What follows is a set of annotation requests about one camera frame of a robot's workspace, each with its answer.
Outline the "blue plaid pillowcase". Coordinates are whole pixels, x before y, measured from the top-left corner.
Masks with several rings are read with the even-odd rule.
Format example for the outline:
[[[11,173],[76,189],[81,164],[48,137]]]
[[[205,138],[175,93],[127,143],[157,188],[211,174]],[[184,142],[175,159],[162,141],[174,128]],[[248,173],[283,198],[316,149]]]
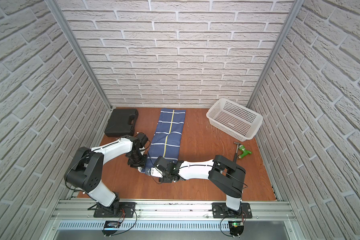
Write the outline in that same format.
[[[186,118],[186,110],[161,109],[159,121],[153,140],[148,151],[145,167],[139,167],[139,172],[161,177],[162,175],[154,167],[159,157],[168,162],[176,163],[180,154],[180,144]]]

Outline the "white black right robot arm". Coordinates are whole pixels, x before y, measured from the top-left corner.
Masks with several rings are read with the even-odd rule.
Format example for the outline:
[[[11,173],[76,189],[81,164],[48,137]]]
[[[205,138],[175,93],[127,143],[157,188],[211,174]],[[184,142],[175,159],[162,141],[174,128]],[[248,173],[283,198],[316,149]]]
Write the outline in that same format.
[[[160,183],[209,180],[226,195],[224,211],[231,216],[242,213],[246,170],[224,156],[204,162],[170,161],[160,156],[146,173],[159,178]]]

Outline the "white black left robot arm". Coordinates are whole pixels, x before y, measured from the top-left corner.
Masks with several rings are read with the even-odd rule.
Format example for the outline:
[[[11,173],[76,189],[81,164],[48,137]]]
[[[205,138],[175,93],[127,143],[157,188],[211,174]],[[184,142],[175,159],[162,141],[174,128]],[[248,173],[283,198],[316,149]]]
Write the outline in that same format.
[[[135,137],[126,135],[99,147],[81,147],[76,151],[64,181],[81,189],[96,201],[98,207],[115,215],[119,212],[119,196],[102,182],[103,165],[120,155],[126,155],[131,168],[144,169],[148,157],[145,145],[148,141],[144,133],[138,133]]]

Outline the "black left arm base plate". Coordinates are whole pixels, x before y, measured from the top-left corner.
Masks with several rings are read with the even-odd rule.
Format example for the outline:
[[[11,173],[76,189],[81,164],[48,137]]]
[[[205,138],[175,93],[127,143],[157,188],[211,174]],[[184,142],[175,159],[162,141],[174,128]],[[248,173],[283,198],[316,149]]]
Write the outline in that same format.
[[[110,207],[97,203],[94,218],[133,218],[136,202],[116,202]]]

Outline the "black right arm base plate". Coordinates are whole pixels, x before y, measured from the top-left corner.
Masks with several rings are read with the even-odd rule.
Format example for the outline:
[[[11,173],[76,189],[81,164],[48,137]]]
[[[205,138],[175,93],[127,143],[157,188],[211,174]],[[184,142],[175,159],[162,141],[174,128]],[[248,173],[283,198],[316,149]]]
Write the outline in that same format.
[[[241,203],[237,211],[234,211],[226,206],[226,203],[212,203],[212,213],[215,219],[223,218],[244,218],[252,219],[252,210],[249,203]]]

